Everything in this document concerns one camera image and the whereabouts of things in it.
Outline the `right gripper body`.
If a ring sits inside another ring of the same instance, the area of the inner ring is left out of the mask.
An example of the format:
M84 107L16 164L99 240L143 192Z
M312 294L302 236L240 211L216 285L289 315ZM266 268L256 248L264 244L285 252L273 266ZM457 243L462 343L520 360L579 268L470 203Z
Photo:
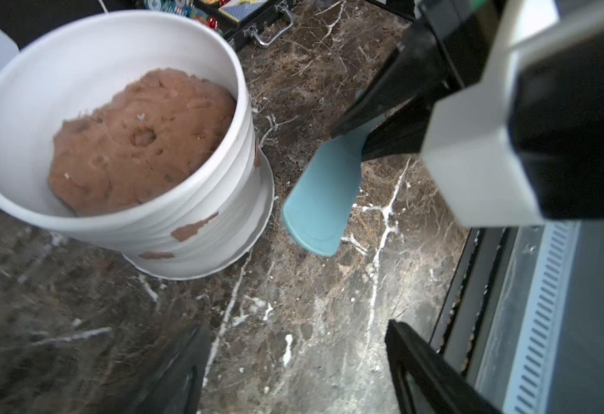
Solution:
M420 17L397 45L407 106L424 105L476 84L485 70L506 1L422 1Z

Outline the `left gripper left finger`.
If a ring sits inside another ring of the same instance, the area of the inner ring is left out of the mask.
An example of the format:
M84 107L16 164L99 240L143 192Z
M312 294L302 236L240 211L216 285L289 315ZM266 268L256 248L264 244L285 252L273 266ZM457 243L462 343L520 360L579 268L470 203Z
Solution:
M211 351L209 329L194 325L166 349L139 386L120 403L122 413L195 414Z

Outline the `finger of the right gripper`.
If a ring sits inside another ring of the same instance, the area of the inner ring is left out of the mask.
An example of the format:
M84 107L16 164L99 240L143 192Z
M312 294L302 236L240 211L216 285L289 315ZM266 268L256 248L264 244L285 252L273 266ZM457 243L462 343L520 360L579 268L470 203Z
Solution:
M401 103L427 93L436 84L436 44L400 43L366 90L331 129L345 135Z
M390 117L381 115L361 126L366 131L362 162L390 155L419 154L431 120L433 105L414 98Z

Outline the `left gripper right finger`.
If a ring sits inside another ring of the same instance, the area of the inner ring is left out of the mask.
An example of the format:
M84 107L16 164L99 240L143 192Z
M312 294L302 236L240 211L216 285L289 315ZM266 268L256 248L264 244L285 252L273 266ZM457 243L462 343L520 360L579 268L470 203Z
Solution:
M390 320L386 351L402 413L498 413L408 324Z

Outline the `teal scrub brush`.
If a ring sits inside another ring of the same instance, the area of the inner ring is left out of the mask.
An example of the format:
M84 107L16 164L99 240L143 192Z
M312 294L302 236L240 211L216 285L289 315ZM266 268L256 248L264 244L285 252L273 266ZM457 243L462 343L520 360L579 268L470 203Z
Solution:
M381 115L322 144L289 193L282 222L308 252L331 257L338 251L362 183L362 148L384 120Z

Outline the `white ceramic pot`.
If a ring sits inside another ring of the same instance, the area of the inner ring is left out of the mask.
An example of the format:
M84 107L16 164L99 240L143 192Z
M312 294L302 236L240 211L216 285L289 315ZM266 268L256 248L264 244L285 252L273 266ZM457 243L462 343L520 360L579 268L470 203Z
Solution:
M0 209L17 219L187 280L244 256L273 203L238 56L200 22L87 17L0 71Z

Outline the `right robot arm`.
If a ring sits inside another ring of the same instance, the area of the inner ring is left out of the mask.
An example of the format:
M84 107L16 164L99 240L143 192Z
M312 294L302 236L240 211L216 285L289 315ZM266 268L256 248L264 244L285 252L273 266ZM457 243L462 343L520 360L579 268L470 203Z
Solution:
M333 126L417 154L460 224L604 220L604 1L422 1Z

